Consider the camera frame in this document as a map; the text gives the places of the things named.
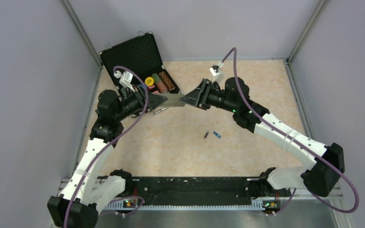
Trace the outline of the white remote control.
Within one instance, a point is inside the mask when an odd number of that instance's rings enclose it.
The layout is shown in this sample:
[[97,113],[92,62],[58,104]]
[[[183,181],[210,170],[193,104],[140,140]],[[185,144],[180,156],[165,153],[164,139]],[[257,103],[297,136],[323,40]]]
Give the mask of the white remote control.
[[161,94],[166,100],[160,104],[160,107],[184,107],[185,103],[181,101],[184,94]]

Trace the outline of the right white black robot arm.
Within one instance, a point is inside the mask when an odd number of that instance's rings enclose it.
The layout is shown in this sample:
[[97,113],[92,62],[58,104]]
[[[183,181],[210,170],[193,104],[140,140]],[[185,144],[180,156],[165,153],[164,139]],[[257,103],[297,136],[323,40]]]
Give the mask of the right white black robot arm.
[[[180,101],[202,110],[214,106],[232,112],[232,118],[238,126],[274,142],[301,162],[301,167],[274,168],[267,178],[259,183],[260,191],[264,195],[272,196],[283,188],[300,188],[307,189],[319,197],[327,197],[340,179],[339,173],[345,171],[342,146],[335,142],[326,145],[314,141],[289,127],[267,108],[250,99],[250,88],[241,78],[238,82],[240,87],[237,87],[233,77],[228,78],[225,88],[221,89],[217,83],[203,79]],[[318,157],[335,166],[339,172],[334,171]]]

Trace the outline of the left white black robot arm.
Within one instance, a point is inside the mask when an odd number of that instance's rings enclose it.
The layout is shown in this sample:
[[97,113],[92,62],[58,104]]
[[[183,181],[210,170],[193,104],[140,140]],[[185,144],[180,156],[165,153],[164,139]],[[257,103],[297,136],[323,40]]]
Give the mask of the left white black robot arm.
[[53,223],[59,228],[93,228],[103,209],[116,196],[133,192],[131,173],[117,171],[100,187],[95,182],[105,160],[121,136],[127,132],[121,121],[133,114],[151,111],[168,100],[167,94],[145,92],[141,87],[121,99],[114,90],[98,97],[95,121],[86,150],[72,177],[57,196],[48,200]]

